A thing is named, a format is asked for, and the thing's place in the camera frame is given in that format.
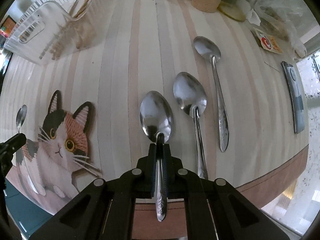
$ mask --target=cat illustration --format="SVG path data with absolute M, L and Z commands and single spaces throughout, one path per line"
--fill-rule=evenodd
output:
M 74 198 L 79 191 L 72 184 L 72 173 L 93 165 L 87 163 L 88 141 L 85 134 L 92 111 L 92 103 L 85 102 L 74 114 L 61 108 L 61 93 L 55 91 L 43 126 L 39 127 L 38 141 L 27 143 L 16 153 L 17 167 L 28 188 L 46 195 L 47 190 L 60 198 Z

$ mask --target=striped tablecloth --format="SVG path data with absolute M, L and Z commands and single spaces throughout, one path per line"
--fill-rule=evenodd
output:
M 90 161 L 106 180 L 118 178 L 148 154 L 150 141 L 139 121 L 139 108 L 150 90 L 160 92 L 175 117 L 172 156 L 196 171 L 193 120 L 179 109 L 172 92 L 175 76 L 186 71 L 207 94 L 200 118 L 209 179 L 225 178 L 235 187 L 278 168 L 308 144 L 306 128 L 293 131 L 292 106 L 280 62 L 289 56 L 264 52 L 248 26 L 219 12 L 203 13 L 189 0 L 112 0 L 102 43 L 38 66 L 15 55 L 0 97 L 0 138 L 16 133 L 15 115 L 22 104 L 28 116 L 21 131 L 36 140 L 55 90 L 63 109 L 74 112 L 90 101 L 95 107 L 88 138 Z M 192 46 L 196 36 L 214 41 L 221 50 L 217 63 L 229 119 L 230 141 L 219 148 L 218 105 L 211 66 Z M 77 174 L 82 190 L 94 177 Z

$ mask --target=cat ear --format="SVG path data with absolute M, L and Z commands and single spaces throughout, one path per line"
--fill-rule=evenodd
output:
M 85 132 L 88 128 L 90 113 L 92 109 L 91 102 L 85 102 L 82 104 L 73 114 L 73 119 L 83 127 L 83 132 Z
M 56 90 L 53 93 L 53 96 L 51 98 L 49 108 L 48 108 L 48 114 L 52 113 L 53 111 L 56 111 L 58 109 L 61 109 L 61 92 L 59 90 Z

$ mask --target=cat whisker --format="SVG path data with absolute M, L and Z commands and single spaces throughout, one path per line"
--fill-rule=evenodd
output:
M 97 167 L 93 166 L 93 165 L 92 165 L 92 164 L 90 164 L 90 163 L 87 163 L 86 161 L 79 160 L 79 159 L 75 159 L 75 158 L 74 158 L 74 160 L 75 160 L 75 161 L 77 161 L 77 162 L 81 162 L 81 163 L 87 164 L 87 165 L 89 165 L 90 167 L 92 167 L 92 168 L 94 168 L 94 169 L 98 170 L 98 168 L 97 168 Z
M 52 144 L 50 141 L 44 140 L 44 139 L 42 139 L 42 138 L 40 138 L 40 137 L 38 137 L 38 139 L 39 139 L 39 140 L 42 140 L 42 141 L 45 142 L 45 143 Z
M 95 172 L 89 170 L 88 168 L 84 167 L 83 165 L 81 165 L 80 163 L 77 163 L 76 161 L 73 161 L 74 163 L 78 164 L 81 168 L 85 169 L 86 171 L 90 172 L 92 175 L 99 177 L 98 174 L 96 174 Z
M 73 157 L 89 159 L 89 157 L 84 156 L 84 155 L 73 155 Z
M 47 133 L 43 130 L 43 128 L 41 126 L 39 126 L 40 130 L 44 133 L 44 136 L 47 137 L 49 140 L 51 140 L 49 138 L 49 135 L 47 135 Z
M 42 133 L 38 133 L 38 137 L 41 137 L 43 140 L 50 141 L 46 136 L 44 136 Z

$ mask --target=food package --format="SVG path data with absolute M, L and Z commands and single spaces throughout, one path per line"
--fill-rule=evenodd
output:
M 8 38 L 15 25 L 16 22 L 8 16 L 0 27 L 0 35 Z
M 283 53 L 282 49 L 279 47 L 278 43 L 276 42 L 276 39 L 273 36 L 268 35 L 268 34 L 264 33 L 263 31 L 255 29 L 255 28 L 253 30 L 255 32 L 255 33 L 253 33 L 254 36 L 256 36 L 259 39 L 259 41 L 261 42 L 262 48 L 264 48 L 267 51 L 271 51 L 271 52 L 274 52 L 277 54 Z

